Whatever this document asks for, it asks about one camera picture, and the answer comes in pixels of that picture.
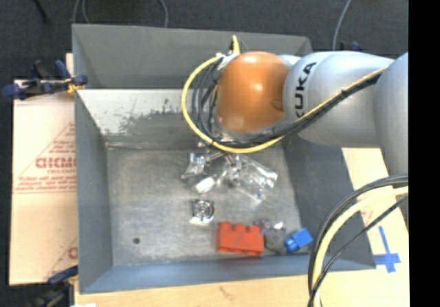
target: transparent plastic part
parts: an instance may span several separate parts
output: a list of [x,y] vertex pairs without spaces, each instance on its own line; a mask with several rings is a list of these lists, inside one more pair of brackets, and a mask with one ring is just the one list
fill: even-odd
[[230,155],[227,159],[229,184],[258,201],[264,200],[274,188],[278,174],[245,155]]

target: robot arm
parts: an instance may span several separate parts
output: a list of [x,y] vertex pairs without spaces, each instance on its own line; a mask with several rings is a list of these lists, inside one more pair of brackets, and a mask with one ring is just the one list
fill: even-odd
[[408,172],[408,54],[248,52],[212,81],[213,146],[252,152],[297,132],[320,144],[380,147],[389,174]]

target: wire bundle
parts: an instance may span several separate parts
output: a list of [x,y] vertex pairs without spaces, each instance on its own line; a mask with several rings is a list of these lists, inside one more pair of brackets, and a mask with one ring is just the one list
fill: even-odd
[[[392,189],[384,189],[383,187],[393,186]],[[320,302],[318,289],[320,288],[324,278],[327,276],[329,269],[332,264],[340,257],[342,252],[344,252],[353,242],[364,235],[368,230],[378,224],[379,221],[386,218],[391,212],[400,207],[405,201],[408,200],[408,175],[398,174],[390,177],[386,177],[372,183],[361,187],[352,194],[346,196],[342,199],[327,215],[323,220],[320,230],[317,233],[312,254],[309,261],[309,302],[308,307],[316,307]],[[361,195],[369,194],[365,199],[357,201]],[[380,199],[398,196],[406,194],[407,196],[398,200],[394,205],[390,206],[385,212],[380,214],[375,220],[373,220],[368,226],[363,228],[363,230],[354,236],[350,241],[348,241],[343,247],[341,247],[327,262],[327,264],[322,267],[325,253],[329,247],[331,240],[333,239],[336,232],[345,224],[350,217],[352,217],[356,212],[360,211],[363,207],[369,203],[378,201]]]

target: red lego brick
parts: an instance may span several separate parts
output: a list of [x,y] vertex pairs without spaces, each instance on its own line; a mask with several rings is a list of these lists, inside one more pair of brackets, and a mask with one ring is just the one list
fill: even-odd
[[232,226],[222,222],[217,229],[217,251],[261,255],[264,252],[264,237],[260,228],[244,224]]

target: clamp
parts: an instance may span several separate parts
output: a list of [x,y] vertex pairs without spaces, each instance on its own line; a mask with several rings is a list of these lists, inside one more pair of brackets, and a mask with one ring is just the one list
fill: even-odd
[[1,89],[1,94],[12,100],[25,100],[30,97],[53,94],[66,91],[73,95],[77,89],[83,89],[89,82],[86,75],[72,77],[61,60],[55,62],[57,76],[50,76],[51,81],[43,81],[43,76],[48,76],[40,60],[37,60],[31,69],[31,78],[21,83],[12,83]]
[[25,307],[55,307],[63,299],[66,306],[72,306],[74,302],[74,285],[72,278],[78,275],[78,266],[72,266],[50,277],[47,284],[53,286],[50,290],[34,298]]

